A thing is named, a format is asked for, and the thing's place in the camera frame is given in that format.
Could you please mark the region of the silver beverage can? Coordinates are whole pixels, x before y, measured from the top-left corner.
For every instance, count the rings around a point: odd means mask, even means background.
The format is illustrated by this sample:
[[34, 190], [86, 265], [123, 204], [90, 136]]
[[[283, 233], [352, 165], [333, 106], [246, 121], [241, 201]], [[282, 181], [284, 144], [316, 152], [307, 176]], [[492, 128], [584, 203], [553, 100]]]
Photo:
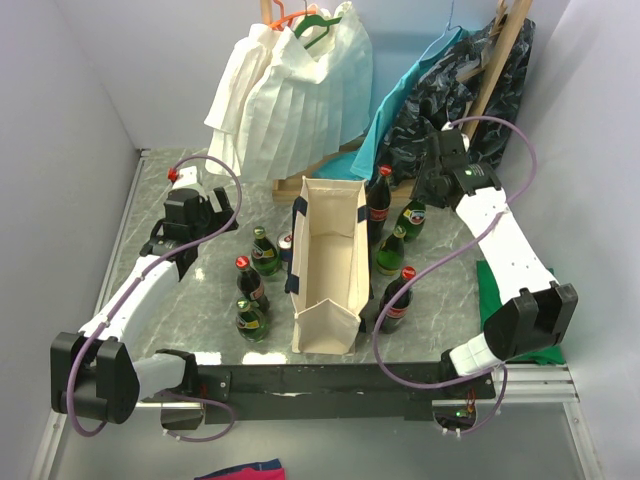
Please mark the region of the silver beverage can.
[[285, 271], [289, 269], [292, 253], [293, 253], [293, 232], [282, 232], [277, 239], [277, 246], [279, 252], [279, 258], [281, 261], [281, 268]]

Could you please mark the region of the front right cola bottle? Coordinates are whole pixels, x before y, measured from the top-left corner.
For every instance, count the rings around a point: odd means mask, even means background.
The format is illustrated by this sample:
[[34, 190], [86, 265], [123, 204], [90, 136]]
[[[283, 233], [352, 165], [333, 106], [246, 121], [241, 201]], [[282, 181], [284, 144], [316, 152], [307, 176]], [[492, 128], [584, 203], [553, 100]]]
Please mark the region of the front right cola bottle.
[[[408, 281], [416, 276], [416, 270], [412, 266], [405, 266], [401, 269], [398, 276], [391, 281], [380, 300], [378, 312], [381, 312], [389, 301], [401, 290]], [[391, 303], [391, 307], [384, 316], [379, 331], [384, 334], [391, 334], [398, 330], [404, 320], [409, 306], [411, 305], [413, 292], [408, 289], [395, 302]]]

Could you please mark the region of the orange hanger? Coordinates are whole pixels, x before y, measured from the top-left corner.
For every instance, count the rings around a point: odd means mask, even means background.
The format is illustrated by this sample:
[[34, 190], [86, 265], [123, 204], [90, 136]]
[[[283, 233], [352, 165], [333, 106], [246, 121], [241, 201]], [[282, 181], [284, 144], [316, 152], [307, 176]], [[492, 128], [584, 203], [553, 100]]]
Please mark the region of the orange hanger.
[[272, 0], [272, 3], [278, 7], [279, 13], [280, 13], [280, 17], [277, 20], [271, 20], [268, 23], [268, 26], [272, 30], [282, 30], [285, 26], [291, 27], [295, 19], [302, 17], [304, 15], [315, 14], [317, 12], [317, 7], [313, 6], [313, 7], [306, 7], [304, 10], [287, 14], [282, 1]]

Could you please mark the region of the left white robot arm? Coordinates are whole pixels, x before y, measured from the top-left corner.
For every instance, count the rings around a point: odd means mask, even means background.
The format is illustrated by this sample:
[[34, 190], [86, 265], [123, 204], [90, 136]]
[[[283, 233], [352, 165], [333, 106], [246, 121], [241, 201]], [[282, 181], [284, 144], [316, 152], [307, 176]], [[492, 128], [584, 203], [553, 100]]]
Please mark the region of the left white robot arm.
[[212, 198], [194, 187], [169, 192], [164, 216], [152, 228], [134, 268], [108, 303], [76, 333], [60, 333], [50, 347], [51, 406], [64, 413], [84, 437], [121, 424], [138, 401], [166, 391], [186, 402], [201, 392], [194, 354], [160, 349], [133, 361], [129, 348], [162, 299], [184, 278], [200, 244], [234, 230], [237, 209], [222, 187]]

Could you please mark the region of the white pleated garment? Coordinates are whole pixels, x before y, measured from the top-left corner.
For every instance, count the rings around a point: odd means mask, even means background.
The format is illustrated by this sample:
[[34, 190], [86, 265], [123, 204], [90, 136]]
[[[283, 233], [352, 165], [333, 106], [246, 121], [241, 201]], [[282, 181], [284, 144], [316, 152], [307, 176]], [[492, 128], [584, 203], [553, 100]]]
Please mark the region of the white pleated garment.
[[369, 125], [372, 43], [352, 2], [322, 9], [329, 28], [302, 34], [255, 23], [234, 46], [204, 123], [206, 170], [281, 180], [359, 137]]

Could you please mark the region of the front left cola bottle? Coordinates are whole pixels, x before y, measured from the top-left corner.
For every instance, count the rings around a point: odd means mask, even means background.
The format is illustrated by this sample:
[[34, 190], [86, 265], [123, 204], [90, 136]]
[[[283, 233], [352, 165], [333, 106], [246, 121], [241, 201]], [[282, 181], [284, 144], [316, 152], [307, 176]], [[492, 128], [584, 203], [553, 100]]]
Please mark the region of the front left cola bottle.
[[267, 313], [270, 302], [265, 293], [264, 283], [259, 273], [251, 266], [247, 256], [238, 256], [235, 260], [238, 269], [236, 284], [241, 294], [255, 303], [263, 313]]

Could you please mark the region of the cream canvas tote bag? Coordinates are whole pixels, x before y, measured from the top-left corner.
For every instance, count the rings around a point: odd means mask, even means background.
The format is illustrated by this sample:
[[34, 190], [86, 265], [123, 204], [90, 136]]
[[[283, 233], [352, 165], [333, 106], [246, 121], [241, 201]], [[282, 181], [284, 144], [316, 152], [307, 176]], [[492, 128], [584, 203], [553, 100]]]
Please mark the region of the cream canvas tote bag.
[[302, 179], [292, 209], [286, 292], [292, 351], [351, 355], [369, 301], [368, 209], [363, 181]]

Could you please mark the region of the green cloth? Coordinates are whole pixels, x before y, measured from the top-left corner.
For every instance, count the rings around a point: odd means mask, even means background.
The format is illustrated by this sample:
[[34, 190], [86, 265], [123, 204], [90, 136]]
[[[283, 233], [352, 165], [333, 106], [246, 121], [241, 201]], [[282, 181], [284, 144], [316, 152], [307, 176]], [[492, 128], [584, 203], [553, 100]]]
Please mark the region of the green cloth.
[[[478, 282], [480, 328], [502, 306], [499, 288], [494, 274], [486, 260], [476, 262]], [[537, 365], [564, 365], [566, 360], [559, 346], [548, 347], [533, 353], [524, 354], [510, 360], [510, 363], [535, 363]]]

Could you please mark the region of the green bottle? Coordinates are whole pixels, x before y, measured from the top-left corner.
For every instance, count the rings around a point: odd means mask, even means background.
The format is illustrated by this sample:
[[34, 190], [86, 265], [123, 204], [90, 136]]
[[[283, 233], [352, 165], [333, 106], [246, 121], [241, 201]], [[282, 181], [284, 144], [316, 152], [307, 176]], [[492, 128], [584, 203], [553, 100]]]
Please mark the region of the green bottle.
[[405, 229], [406, 243], [417, 239], [424, 227], [426, 204], [419, 200], [411, 200], [405, 205], [397, 217], [396, 224]]
[[251, 342], [260, 342], [268, 334], [269, 320], [258, 304], [241, 297], [236, 301], [236, 328], [239, 334]]
[[261, 276], [272, 276], [281, 268], [281, 259], [276, 245], [267, 237], [262, 226], [253, 229], [251, 261], [253, 268]]
[[392, 233], [379, 247], [375, 257], [375, 265], [381, 274], [392, 276], [401, 269], [404, 262], [405, 235], [406, 229], [401, 225], [396, 225]]

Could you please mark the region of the black base beam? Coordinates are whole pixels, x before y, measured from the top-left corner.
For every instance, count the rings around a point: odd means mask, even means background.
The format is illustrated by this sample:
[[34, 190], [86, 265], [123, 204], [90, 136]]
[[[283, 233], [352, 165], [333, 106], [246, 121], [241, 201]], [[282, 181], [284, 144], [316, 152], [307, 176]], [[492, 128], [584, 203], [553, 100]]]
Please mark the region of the black base beam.
[[187, 395], [230, 406], [240, 421], [339, 418], [432, 419], [434, 400], [489, 400], [485, 374], [461, 385], [418, 390], [388, 378], [375, 364], [201, 366]]

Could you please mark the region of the dark patterned garment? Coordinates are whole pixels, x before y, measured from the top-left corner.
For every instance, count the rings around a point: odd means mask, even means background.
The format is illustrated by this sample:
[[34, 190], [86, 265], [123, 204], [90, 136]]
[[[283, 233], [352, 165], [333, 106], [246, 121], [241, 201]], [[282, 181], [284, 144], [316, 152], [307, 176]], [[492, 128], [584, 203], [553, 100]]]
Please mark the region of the dark patterned garment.
[[[390, 184], [416, 177], [425, 153], [426, 136], [448, 122], [467, 115], [481, 87], [484, 74], [465, 76], [478, 67], [489, 43], [488, 24], [482, 30], [461, 32], [436, 62], [421, 74], [396, 114], [378, 147], [376, 163], [392, 168]], [[536, 24], [524, 21], [484, 113], [514, 122], [521, 103]]]

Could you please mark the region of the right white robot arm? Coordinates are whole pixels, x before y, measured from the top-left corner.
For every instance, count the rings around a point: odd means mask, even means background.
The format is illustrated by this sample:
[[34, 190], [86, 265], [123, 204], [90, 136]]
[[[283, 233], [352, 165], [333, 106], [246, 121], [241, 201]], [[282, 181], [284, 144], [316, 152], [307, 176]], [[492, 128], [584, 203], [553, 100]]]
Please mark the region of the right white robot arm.
[[496, 173], [484, 162], [470, 162], [459, 130], [427, 136], [412, 196], [436, 199], [463, 221], [478, 241], [501, 302], [480, 334], [443, 354], [438, 385], [444, 395], [460, 398], [472, 388], [472, 374], [563, 340], [578, 294], [539, 260]]

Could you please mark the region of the pink and blue cloth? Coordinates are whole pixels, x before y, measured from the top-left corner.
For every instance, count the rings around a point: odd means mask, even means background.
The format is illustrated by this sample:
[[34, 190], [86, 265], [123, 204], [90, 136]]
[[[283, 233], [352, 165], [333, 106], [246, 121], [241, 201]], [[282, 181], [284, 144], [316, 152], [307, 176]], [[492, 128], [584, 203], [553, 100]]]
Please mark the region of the pink and blue cloth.
[[286, 472], [279, 459], [227, 467], [195, 480], [285, 480]]

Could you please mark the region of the wooden clothes rack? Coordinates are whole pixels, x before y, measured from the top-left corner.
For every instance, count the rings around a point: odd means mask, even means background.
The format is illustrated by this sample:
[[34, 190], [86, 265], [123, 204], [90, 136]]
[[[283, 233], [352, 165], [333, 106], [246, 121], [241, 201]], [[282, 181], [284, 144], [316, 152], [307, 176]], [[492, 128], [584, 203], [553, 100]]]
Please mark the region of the wooden clothes rack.
[[[486, 55], [487, 61], [484, 66], [480, 67], [474, 73], [460, 76], [460, 79], [464, 80], [470, 79], [478, 73], [483, 73], [478, 96], [473, 103], [468, 104], [468, 109], [465, 111], [466, 116], [477, 116], [485, 113], [490, 97], [493, 94], [532, 4], [532, 0], [515, 0], [510, 7], [507, 7], [504, 1], [498, 2], [495, 26], [489, 34], [489, 38], [495, 39], [493, 50]], [[340, 154], [355, 151], [362, 145], [363, 141], [364, 136], [361, 135], [355, 140], [340, 146], [337, 152], [324, 156], [320, 161], [312, 164], [306, 170], [300, 171], [283, 180], [275, 180], [272, 185], [273, 202], [276, 205], [285, 205], [293, 202], [300, 193], [303, 176], [310, 177], [321, 166], [333, 158], [338, 157]]]

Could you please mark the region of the back cola glass bottle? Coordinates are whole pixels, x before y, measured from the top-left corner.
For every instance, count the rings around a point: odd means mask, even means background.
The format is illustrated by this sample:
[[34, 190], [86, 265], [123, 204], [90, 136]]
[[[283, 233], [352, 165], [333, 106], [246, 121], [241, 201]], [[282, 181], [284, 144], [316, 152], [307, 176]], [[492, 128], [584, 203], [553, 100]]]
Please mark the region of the back cola glass bottle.
[[383, 164], [378, 168], [376, 180], [369, 186], [366, 201], [369, 212], [368, 237], [371, 245], [377, 244], [382, 237], [391, 204], [389, 180], [392, 168]]

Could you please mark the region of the teal shirt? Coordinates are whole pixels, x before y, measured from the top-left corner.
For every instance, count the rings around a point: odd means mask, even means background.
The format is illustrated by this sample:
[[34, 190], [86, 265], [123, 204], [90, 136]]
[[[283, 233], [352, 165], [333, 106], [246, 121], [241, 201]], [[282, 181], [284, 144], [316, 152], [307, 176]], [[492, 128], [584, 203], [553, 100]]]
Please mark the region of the teal shirt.
[[409, 68], [382, 99], [361, 146], [357, 150], [340, 153], [328, 160], [312, 174], [312, 177], [329, 180], [370, 180], [374, 175], [378, 147], [390, 130], [413, 87], [421, 76], [442, 59], [453, 45], [471, 34], [471, 31], [459, 27], [458, 31], [441, 47], [435, 47], [434, 43], [429, 45], [426, 54]]

